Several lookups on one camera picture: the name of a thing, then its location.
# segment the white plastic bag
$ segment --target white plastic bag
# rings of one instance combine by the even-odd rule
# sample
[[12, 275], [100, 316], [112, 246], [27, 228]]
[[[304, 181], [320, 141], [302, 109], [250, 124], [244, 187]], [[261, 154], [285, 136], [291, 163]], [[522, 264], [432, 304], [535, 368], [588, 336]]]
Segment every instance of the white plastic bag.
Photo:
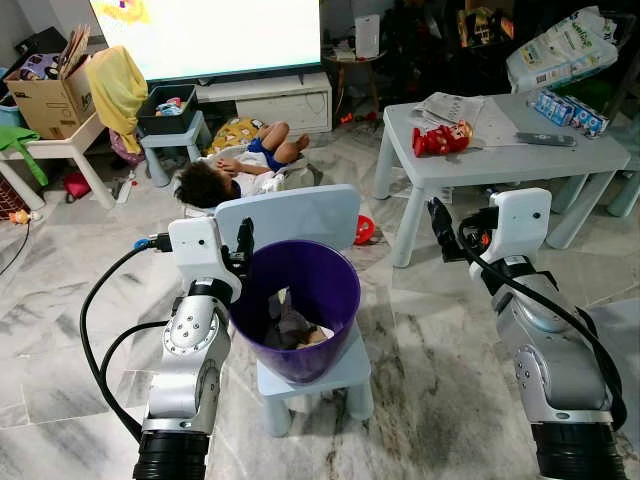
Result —
[[618, 59], [609, 43], [615, 29], [597, 6], [574, 12], [509, 56], [511, 92], [562, 85], [612, 65]]

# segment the wall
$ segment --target wall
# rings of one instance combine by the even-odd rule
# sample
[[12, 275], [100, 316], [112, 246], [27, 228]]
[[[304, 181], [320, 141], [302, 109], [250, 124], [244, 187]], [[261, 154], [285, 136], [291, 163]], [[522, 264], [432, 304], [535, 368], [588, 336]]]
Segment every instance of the wall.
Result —
[[91, 35], [102, 35], [89, 0], [20, 0], [20, 6], [36, 32], [54, 26], [68, 37], [77, 25], [88, 23]]
[[33, 33], [17, 0], [0, 0], [0, 67], [18, 59], [13, 46]]

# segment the marble floor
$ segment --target marble floor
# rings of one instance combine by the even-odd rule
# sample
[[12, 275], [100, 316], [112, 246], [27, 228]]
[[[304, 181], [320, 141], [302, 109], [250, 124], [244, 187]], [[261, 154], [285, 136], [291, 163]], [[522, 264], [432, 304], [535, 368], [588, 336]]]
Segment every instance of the marble floor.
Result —
[[[208, 479], [537, 478], [535, 445], [488, 294], [465, 265], [441, 262], [426, 219], [411, 265], [391, 267], [406, 200], [370, 196], [381, 134], [369, 124], [345, 125], [314, 135], [306, 154], [322, 183], [355, 185], [362, 212], [378, 225], [371, 245], [345, 252], [362, 285], [357, 321], [373, 369], [372, 418], [352, 420], [343, 393], [334, 392], [311, 407], [292, 405], [289, 436], [269, 437], [260, 424], [253, 353], [232, 331]], [[89, 198], [67, 205], [62, 192], [48, 191], [44, 219], [0, 278], [0, 480], [131, 477], [137, 445], [91, 378], [78, 316], [116, 258], [182, 215], [169, 191], [153, 188], [141, 169], [138, 180], [129, 202], [109, 212]], [[460, 188], [453, 202], [460, 219], [486, 200], [480, 188]], [[0, 265], [23, 235], [24, 228], [0, 222]], [[640, 296], [638, 209], [613, 218], [598, 206], [571, 248], [543, 248], [539, 260], [578, 305]], [[127, 263], [90, 311], [97, 354], [128, 326], [166, 318], [179, 292], [170, 255], [145, 253]], [[138, 418], [159, 354], [158, 332], [139, 333], [110, 368], [116, 397]], [[638, 452], [624, 436], [618, 440], [627, 475], [640, 478]]]

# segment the remote control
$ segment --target remote control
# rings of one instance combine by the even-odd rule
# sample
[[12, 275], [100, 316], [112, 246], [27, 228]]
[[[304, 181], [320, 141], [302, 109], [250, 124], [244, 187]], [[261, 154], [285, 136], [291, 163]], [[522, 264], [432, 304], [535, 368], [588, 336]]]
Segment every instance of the remote control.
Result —
[[523, 143], [535, 145], [553, 145], [557, 147], [575, 147], [576, 139], [571, 135], [551, 135], [548, 133], [516, 133], [516, 138]]

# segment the pink bag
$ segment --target pink bag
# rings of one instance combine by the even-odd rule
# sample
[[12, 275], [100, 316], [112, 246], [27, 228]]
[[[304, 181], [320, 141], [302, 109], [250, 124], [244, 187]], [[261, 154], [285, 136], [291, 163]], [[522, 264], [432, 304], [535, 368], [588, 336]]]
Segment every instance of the pink bag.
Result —
[[67, 191], [67, 203], [73, 203], [91, 191], [89, 183], [80, 172], [70, 173], [65, 177], [64, 189]]
[[109, 140], [111, 140], [111, 149], [132, 167], [135, 167], [145, 159], [144, 150], [142, 150], [140, 153], [127, 152], [127, 149], [124, 146], [124, 142], [122, 141], [122, 137], [118, 134], [118, 132], [109, 129]]

